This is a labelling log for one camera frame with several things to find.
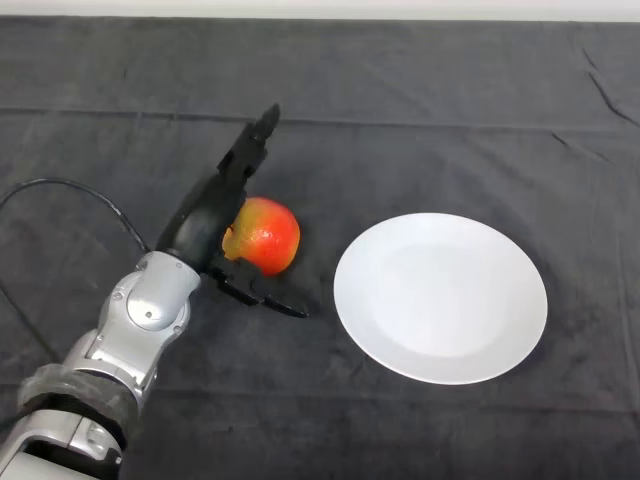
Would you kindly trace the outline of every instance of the red apple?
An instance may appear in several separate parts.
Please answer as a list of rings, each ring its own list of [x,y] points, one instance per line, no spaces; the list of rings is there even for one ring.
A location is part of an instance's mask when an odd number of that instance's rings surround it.
[[[265,275],[276,275],[293,261],[300,227],[293,213],[272,200],[248,198],[222,240],[230,260],[242,257]]]

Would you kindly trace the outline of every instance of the black cloth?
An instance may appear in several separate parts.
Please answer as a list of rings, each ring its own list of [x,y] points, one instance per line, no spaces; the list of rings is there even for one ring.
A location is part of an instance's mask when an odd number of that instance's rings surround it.
[[[153,243],[274,101],[251,195],[288,205],[288,282],[312,317],[199,291],[123,478],[640,476],[640,26],[0,19],[0,184],[57,175]],[[333,303],[362,231],[446,212],[512,238],[545,282],[534,352],[477,385],[423,384],[351,341]],[[139,254],[61,187],[2,212],[0,272],[63,354]],[[3,412],[46,362],[0,304]]]

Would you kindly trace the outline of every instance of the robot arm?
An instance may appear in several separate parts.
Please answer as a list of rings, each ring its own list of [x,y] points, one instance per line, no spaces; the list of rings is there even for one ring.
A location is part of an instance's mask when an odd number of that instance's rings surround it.
[[[187,327],[189,296],[202,274],[245,303],[307,316],[295,296],[248,263],[226,260],[221,248],[278,117],[274,105],[245,127],[217,174],[185,199],[156,250],[111,291],[98,328],[62,365],[46,365],[24,382],[18,403],[25,416],[0,449],[0,480],[117,478],[160,356]]]

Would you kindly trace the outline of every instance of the white plate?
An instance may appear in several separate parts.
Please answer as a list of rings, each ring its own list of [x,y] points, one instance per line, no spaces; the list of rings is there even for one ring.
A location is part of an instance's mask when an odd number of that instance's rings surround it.
[[[353,340],[391,370],[458,385],[501,375],[538,343],[547,318],[540,274],[482,223],[418,213],[360,235],[334,280]]]

